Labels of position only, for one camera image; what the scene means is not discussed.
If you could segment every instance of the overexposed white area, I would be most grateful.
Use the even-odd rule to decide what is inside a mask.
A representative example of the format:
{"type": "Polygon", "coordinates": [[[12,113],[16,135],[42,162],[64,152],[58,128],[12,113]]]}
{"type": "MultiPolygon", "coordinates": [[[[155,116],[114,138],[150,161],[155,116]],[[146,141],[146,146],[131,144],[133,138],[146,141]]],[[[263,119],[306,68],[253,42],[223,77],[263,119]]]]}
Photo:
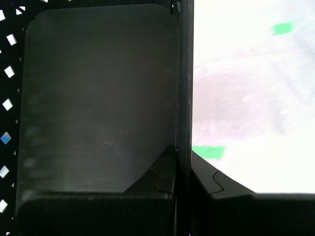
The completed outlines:
{"type": "Polygon", "coordinates": [[[0,10],[0,21],[3,21],[3,20],[5,20],[5,16],[4,16],[3,10],[0,10]]]}
{"type": "Polygon", "coordinates": [[[11,78],[13,75],[15,75],[15,72],[14,72],[12,66],[7,67],[4,71],[9,78],[11,78]]]}
{"type": "Polygon", "coordinates": [[[2,105],[7,111],[9,111],[13,107],[13,104],[9,98],[5,100],[5,102],[3,102],[2,105]]]}
{"type": "Polygon", "coordinates": [[[6,166],[3,166],[0,170],[0,177],[5,178],[9,171],[10,170],[6,166]]]}
{"type": "Polygon", "coordinates": [[[195,0],[193,134],[256,192],[315,193],[315,4],[195,0]],[[273,35],[272,26],[293,23],[273,35]]]}
{"type": "MultiPolygon", "coordinates": [[[[26,10],[26,8],[24,7],[24,6],[20,6],[20,8],[22,9],[22,10],[26,10]]],[[[21,15],[22,14],[22,12],[19,10],[19,9],[16,9],[16,15],[18,16],[18,15],[21,15]]]]}
{"type": "Polygon", "coordinates": [[[13,34],[8,35],[6,38],[8,39],[8,41],[9,41],[11,46],[13,46],[14,44],[17,43],[17,41],[16,41],[16,39],[15,39],[13,34]]]}
{"type": "Polygon", "coordinates": [[[5,200],[2,199],[0,201],[0,213],[4,213],[7,206],[8,206],[8,204],[5,202],[5,200]]]}

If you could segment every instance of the green tape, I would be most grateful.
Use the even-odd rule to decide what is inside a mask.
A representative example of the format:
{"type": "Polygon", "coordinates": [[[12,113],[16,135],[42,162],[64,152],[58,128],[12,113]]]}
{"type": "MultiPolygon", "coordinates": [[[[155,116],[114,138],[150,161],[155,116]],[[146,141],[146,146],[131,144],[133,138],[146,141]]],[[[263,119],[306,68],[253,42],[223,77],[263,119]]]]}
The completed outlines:
{"type": "Polygon", "coordinates": [[[220,159],[225,147],[222,146],[193,146],[192,150],[203,159],[220,159]]]}
{"type": "Polygon", "coordinates": [[[291,33],[292,31],[293,31],[293,23],[290,23],[290,22],[272,26],[272,32],[274,35],[291,33]]]}

